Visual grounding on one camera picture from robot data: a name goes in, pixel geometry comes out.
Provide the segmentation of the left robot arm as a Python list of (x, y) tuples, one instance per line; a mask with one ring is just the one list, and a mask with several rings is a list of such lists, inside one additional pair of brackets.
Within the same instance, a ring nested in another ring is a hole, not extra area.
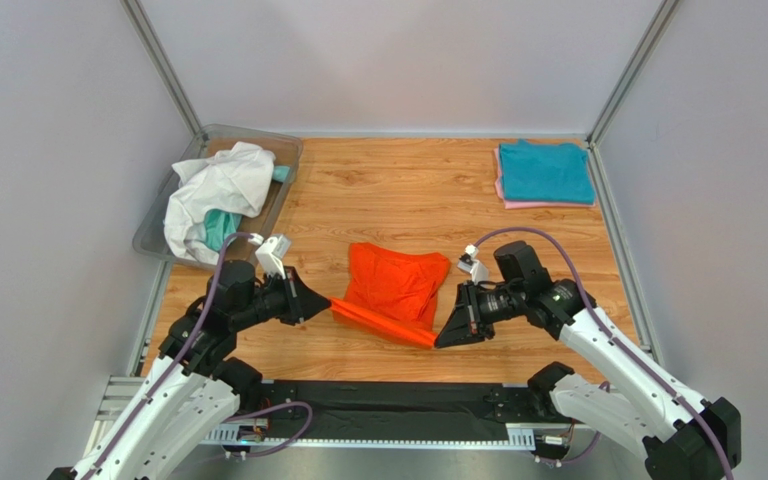
[(299, 325), (331, 302), (292, 267), (258, 278), (221, 262), (205, 296), (173, 323), (137, 393), (96, 446), (52, 479), (167, 479), (205, 436), (235, 414), (259, 416), (262, 374), (232, 357), (239, 332), (270, 320)]

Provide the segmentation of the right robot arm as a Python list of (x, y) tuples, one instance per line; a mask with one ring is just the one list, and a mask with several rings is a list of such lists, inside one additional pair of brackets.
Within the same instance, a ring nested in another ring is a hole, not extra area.
[(523, 317), (578, 353), (609, 382), (605, 391), (554, 362), (528, 387), (546, 410), (579, 420), (643, 461), (652, 479), (729, 479), (742, 460), (741, 414), (726, 398), (708, 400), (670, 374), (597, 306), (579, 277), (553, 280), (523, 241), (494, 253), (503, 276), (487, 278), (470, 244), (458, 266), (471, 278), (434, 345), (490, 340), (496, 324)]

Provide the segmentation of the orange t-shirt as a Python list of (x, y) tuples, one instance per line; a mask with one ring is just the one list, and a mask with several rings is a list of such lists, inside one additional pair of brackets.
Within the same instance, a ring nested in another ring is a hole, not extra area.
[(390, 342), (432, 349), (438, 293), (450, 267), (437, 252), (406, 254), (353, 243), (346, 292), (330, 299), (333, 317)]

